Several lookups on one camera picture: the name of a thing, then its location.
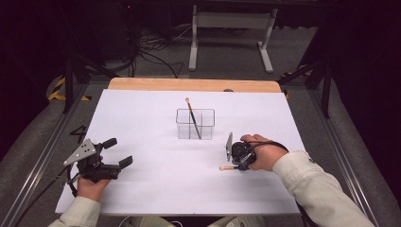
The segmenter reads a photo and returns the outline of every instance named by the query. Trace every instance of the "finger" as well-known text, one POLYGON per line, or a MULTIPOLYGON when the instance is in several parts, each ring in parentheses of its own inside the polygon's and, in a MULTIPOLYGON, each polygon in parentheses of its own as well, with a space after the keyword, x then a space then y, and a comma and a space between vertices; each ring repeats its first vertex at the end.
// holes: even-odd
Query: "finger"
POLYGON ((245 134, 245 135, 242 135, 239 140, 248 142, 248 141, 255 140, 255 138, 253 136, 249 135, 249 134, 245 134))
POLYGON ((257 141, 268 142, 270 139, 261 136, 260 134, 255 134, 253 136, 257 141))

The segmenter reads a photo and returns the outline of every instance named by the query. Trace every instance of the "black device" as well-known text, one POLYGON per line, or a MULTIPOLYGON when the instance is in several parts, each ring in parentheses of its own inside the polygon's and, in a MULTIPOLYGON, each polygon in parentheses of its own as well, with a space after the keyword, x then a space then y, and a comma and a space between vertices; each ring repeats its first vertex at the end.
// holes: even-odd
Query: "black device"
POLYGON ((251 145, 246 141, 236 142, 233 144, 233 133, 230 132, 226 145, 227 161, 230 162, 230 157, 233 157, 232 163, 238 166, 239 170, 247 170, 249 169, 249 165, 256 161, 256 153, 254 152, 254 148, 262 145, 274 145, 288 151, 288 149, 282 144, 274 141, 259 141, 255 142, 254 145, 251 145))
POLYGON ((68 166, 68 184, 70 185, 74 196, 77 194, 73 182, 82 176, 84 179, 91 180, 94 183, 103 179, 116 180, 121 172, 121 169, 132 164, 132 156, 129 156, 120 162, 118 165, 105 165, 102 162, 100 153, 103 149, 110 148, 117 144, 117 140, 112 138, 103 143, 93 144, 90 139, 86 139, 64 162, 68 166), (71 179, 70 172, 74 162, 77 162, 78 174, 71 179))

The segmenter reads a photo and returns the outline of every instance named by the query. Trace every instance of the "person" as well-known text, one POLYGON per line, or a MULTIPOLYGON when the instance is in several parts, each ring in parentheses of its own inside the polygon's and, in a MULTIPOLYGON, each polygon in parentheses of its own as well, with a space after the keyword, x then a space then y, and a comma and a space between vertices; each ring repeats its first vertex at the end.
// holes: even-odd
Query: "person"
MULTIPOLYGON (((246 134, 240 140, 247 141, 251 145, 255 142, 270 141, 259 134, 246 134)), ((342 192, 337 179, 324 172, 306 151, 287 152, 274 145, 263 145, 254 150, 256 161, 250 164, 249 168, 273 171, 277 174, 288 193, 304 207, 308 216, 318 226, 374 226, 354 202, 342 192)), ((109 182, 102 180, 92 183, 80 178, 78 180, 78 196, 60 219, 50 226, 96 226, 101 194, 109 182)), ((261 217, 226 217, 210 227, 254 227, 263 226, 262 223, 261 217)))
POLYGON ((61 217, 49 227, 96 226, 103 190, 110 181, 100 180, 98 183, 93 183, 79 177, 77 196, 61 217))

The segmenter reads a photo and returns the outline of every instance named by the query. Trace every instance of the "metal rail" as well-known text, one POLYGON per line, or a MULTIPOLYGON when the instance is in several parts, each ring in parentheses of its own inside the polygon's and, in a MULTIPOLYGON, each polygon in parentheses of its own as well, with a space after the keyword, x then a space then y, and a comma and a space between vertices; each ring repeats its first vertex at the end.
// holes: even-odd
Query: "metal rail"
POLYGON ((375 215, 369 205, 365 194, 360 186, 360 183, 357 179, 357 176, 354 173, 354 170, 351 168, 350 163, 345 155, 344 149, 340 144, 340 139, 338 138, 333 125, 330 122, 330 119, 326 118, 321 109, 321 99, 319 98, 318 92, 316 90, 309 90, 309 95, 312 99, 312 103, 319 113, 319 117, 323 123, 325 130, 331 140, 334 149, 334 156, 336 157, 337 163, 340 166, 340 170, 342 175, 344 176, 345 181, 348 184, 348 187, 351 191, 351 195, 354 199, 354 202, 359 207, 359 209, 365 214, 366 217, 376 226, 378 227, 377 220, 375 215))
POLYGON ((20 193, 18 194, 17 198, 9 209, 9 212, 4 218, 1 227, 13 227, 16 224, 18 218, 20 218, 20 216, 23 214, 36 186, 39 183, 39 180, 42 178, 44 171, 54 154, 55 146, 59 142, 61 134, 63 133, 72 113, 79 104, 77 100, 79 100, 83 96, 86 88, 86 84, 78 85, 78 89, 76 90, 76 93, 74 95, 75 102, 71 106, 70 110, 61 116, 56 128, 47 141, 44 150, 39 156, 38 161, 28 174, 26 182, 24 183, 20 193))

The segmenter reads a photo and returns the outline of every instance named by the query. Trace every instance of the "metal frame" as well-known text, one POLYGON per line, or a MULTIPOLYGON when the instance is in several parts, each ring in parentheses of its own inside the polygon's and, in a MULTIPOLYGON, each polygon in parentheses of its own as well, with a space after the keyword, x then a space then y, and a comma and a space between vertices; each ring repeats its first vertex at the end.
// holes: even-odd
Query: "metal frame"
MULTIPOLYGON (((84 95, 86 88, 86 84, 80 84, 74 95, 74 100, 80 100, 80 98, 84 95)), ((55 152, 55 146, 59 142, 61 134, 66 128, 68 121, 74 110, 77 108, 78 104, 78 101, 73 102, 70 110, 61 116, 56 126, 56 129, 54 129, 49 140, 47 141, 47 144, 45 145, 44 150, 36 161, 35 166, 27 175, 26 181, 21 188, 20 193, 18 194, 17 198, 9 209, 9 212, 4 218, 1 224, 2 227, 14 226, 18 218, 23 214, 29 202, 29 199, 31 198, 36 186, 39 183, 39 180, 42 178, 44 171, 46 170, 46 167, 55 152)))
POLYGON ((368 203, 365 193, 363 192, 359 180, 349 163, 347 156, 345 155, 345 151, 341 146, 340 139, 338 138, 333 125, 330 122, 330 119, 325 117, 325 114, 321 111, 320 102, 318 92, 316 90, 308 90, 309 95, 312 99, 314 107, 316 111, 319 113, 319 117, 323 123, 325 130, 330 138, 330 141, 333 145, 334 156, 337 160, 337 163, 340 166, 340 170, 342 175, 344 176, 345 181, 348 184, 348 188, 350 189, 351 195, 354 199, 354 202, 359 207, 359 209, 365 214, 366 217, 376 226, 378 227, 377 220, 372 211, 370 204, 368 203))
POLYGON ((198 7, 193 7, 192 15, 192 44, 189 55, 189 71, 197 68, 198 56, 198 27, 229 27, 229 28, 253 28, 265 29, 263 42, 258 42, 258 48, 267 73, 272 73, 270 58, 266 47, 270 39, 277 9, 271 13, 226 13, 226 12, 198 12, 198 7))

